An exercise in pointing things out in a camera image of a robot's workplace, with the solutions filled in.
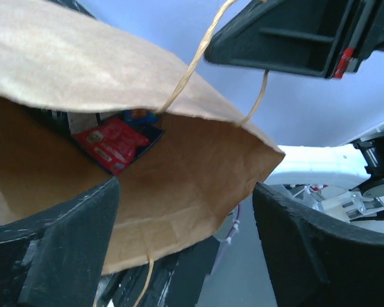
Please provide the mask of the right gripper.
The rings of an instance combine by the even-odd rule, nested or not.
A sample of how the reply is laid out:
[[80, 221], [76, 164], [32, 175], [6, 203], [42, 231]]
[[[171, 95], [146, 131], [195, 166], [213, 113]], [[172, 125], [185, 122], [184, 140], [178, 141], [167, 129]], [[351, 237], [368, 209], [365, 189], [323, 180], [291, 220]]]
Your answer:
[[342, 79], [374, 51], [384, 52], [384, 1], [358, 1], [349, 15], [353, 4], [250, 1], [211, 38], [204, 57], [218, 65]]

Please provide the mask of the brown paper bag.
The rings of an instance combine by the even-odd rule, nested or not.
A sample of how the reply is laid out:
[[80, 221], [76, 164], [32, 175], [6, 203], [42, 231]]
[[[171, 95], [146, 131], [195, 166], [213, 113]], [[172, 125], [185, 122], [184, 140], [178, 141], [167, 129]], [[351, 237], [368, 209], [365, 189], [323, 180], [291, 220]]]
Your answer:
[[[164, 131], [119, 175], [72, 139], [70, 113], [146, 109]], [[211, 236], [284, 153], [176, 55], [49, 1], [0, 1], [0, 224], [110, 178], [120, 198], [102, 273]]]

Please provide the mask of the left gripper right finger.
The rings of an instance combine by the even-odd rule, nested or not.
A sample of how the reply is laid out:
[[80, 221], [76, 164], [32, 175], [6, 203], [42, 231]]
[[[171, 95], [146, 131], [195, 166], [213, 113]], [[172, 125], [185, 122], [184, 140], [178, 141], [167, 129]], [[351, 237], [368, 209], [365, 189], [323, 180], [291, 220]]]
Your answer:
[[384, 234], [258, 183], [253, 211], [279, 306], [384, 306]]

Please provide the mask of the red snack packet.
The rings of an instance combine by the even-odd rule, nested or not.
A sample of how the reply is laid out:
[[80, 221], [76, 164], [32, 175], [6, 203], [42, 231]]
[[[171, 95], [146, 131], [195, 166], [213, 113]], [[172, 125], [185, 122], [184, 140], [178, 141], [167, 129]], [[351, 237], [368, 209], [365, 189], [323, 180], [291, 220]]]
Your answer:
[[119, 117], [73, 135], [78, 145], [112, 175], [119, 175], [135, 159], [136, 150], [150, 140]]

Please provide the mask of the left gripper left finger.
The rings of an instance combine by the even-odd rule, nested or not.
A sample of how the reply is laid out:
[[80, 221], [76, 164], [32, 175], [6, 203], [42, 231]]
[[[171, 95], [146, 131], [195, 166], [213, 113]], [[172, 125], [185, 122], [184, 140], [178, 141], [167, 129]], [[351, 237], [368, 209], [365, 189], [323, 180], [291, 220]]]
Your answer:
[[110, 178], [0, 226], [0, 306], [92, 306], [119, 198]]

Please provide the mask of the blue cookie bag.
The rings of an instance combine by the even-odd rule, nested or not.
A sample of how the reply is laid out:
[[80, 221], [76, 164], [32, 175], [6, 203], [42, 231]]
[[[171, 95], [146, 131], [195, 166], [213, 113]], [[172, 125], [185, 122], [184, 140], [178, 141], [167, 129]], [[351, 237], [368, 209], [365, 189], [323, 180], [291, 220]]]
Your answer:
[[[123, 111], [109, 112], [109, 113], [95, 113], [95, 114], [70, 113], [67, 115], [68, 129], [69, 129], [70, 135], [72, 136], [72, 139], [74, 140], [74, 138], [73, 138], [74, 134], [80, 133], [80, 132], [88, 130], [90, 128], [97, 127], [99, 125], [102, 125], [104, 122], [106, 122], [108, 119], [110, 119], [112, 117], [119, 117], [120, 119], [122, 119], [122, 112]], [[145, 137], [147, 137], [150, 140], [150, 144], [148, 146], [140, 147], [136, 150], [135, 159], [131, 163], [136, 161], [136, 159], [138, 159], [147, 150], [149, 150], [159, 140], [159, 138], [164, 134], [164, 131], [157, 128], [155, 126], [155, 124], [130, 125], [135, 131], [139, 132], [140, 134], [144, 135]]]

